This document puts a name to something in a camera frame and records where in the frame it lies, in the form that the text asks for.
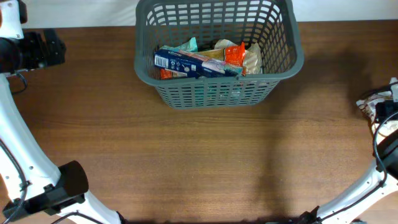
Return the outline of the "white brown snack bag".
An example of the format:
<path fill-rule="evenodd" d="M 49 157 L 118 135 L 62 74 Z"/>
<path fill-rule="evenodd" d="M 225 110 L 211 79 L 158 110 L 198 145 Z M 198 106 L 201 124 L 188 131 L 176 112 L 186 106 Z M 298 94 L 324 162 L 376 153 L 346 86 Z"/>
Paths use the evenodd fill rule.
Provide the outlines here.
<path fill-rule="evenodd" d="M 375 122 L 376 109 L 375 106 L 379 102 L 393 100 L 397 102 L 397 78 L 390 79 L 388 85 L 377 89 L 369 90 L 364 93 L 356 102 L 356 105 L 369 118 L 370 130 L 374 134 L 381 123 Z"/>

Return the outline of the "beige paper pouch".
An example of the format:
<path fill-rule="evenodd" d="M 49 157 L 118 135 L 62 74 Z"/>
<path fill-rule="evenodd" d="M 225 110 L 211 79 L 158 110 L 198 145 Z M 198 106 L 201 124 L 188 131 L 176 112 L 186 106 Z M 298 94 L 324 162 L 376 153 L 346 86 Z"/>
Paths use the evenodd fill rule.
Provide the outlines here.
<path fill-rule="evenodd" d="M 262 72 L 262 55 L 258 43 L 252 44 L 244 51 L 244 42 L 237 45 L 230 40 L 217 41 L 214 49 L 224 49 L 224 60 L 235 66 L 243 67 L 243 75 L 253 75 Z"/>

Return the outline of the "teal small snack packet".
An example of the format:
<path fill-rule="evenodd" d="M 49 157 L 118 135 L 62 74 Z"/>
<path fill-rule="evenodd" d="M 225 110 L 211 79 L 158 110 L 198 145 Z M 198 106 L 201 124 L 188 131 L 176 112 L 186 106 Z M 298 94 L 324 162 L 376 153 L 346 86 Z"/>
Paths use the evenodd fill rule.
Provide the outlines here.
<path fill-rule="evenodd" d="M 186 51 L 186 52 L 198 52 L 197 40 L 195 37 L 192 37 L 188 42 L 186 42 L 182 45 L 179 45 L 177 47 L 163 45 L 160 49 L 173 50 L 176 52 L 178 52 L 179 50 Z"/>

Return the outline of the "orange cracker package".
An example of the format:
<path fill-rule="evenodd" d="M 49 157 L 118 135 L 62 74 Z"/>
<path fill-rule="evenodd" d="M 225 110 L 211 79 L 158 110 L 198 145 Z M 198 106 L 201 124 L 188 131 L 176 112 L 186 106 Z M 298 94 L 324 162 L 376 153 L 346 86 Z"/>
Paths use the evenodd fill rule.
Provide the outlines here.
<path fill-rule="evenodd" d="M 154 65 L 161 69 L 161 79 L 220 78 L 245 74 L 244 44 L 201 52 L 186 47 L 163 46 L 154 55 Z"/>

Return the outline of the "green snack bag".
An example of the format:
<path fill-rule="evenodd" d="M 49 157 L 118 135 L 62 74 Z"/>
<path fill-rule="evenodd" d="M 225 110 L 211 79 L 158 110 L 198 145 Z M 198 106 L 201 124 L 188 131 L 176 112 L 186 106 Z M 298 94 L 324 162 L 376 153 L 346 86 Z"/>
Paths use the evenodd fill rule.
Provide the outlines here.
<path fill-rule="evenodd" d="M 247 90 L 244 82 L 208 82 L 195 86 L 193 93 L 197 106 L 229 106 L 247 101 Z"/>

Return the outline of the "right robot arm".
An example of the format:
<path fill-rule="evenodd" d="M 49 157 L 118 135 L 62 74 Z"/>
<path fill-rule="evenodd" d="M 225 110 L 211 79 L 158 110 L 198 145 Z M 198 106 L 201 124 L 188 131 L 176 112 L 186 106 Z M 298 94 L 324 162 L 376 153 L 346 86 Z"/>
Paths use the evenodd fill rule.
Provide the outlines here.
<path fill-rule="evenodd" d="M 343 193 L 303 213 L 297 223 L 353 223 L 376 202 L 397 192 L 397 101 L 378 95 L 357 105 L 371 121 L 374 160 Z"/>

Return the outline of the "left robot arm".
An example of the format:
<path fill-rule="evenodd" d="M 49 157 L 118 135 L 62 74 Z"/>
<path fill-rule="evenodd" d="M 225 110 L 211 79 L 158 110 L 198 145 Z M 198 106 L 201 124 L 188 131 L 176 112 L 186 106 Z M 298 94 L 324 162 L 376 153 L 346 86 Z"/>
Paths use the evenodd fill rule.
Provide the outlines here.
<path fill-rule="evenodd" d="M 60 223 L 125 223 L 123 216 L 103 205 L 89 190 L 77 161 L 56 166 L 43 152 L 14 102 L 9 78 L 27 82 L 22 72 L 60 65 L 66 46 L 54 29 L 25 32 L 20 39 L 1 38 L 1 177 L 9 202 L 5 222 L 36 213 L 57 215 Z"/>

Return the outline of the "grey plastic basket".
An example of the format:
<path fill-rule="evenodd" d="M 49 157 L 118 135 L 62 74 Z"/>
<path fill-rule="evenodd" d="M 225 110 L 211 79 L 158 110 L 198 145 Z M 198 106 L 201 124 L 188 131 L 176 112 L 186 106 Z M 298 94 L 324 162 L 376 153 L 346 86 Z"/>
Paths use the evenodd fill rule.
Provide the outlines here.
<path fill-rule="evenodd" d="M 261 49 L 255 75 L 164 80 L 155 52 L 196 38 L 200 50 L 221 39 Z M 281 81 L 297 74 L 304 54 L 290 0 L 139 1 L 136 6 L 136 75 L 175 109 L 255 105 Z"/>

